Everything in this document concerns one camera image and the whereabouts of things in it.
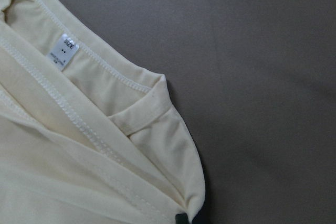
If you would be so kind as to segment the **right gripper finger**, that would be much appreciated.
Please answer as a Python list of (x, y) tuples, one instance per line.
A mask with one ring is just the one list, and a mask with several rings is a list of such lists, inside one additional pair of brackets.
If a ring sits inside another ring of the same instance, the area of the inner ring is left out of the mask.
[(175, 223), (176, 224), (189, 224), (188, 215), (186, 213), (177, 214), (175, 216)]

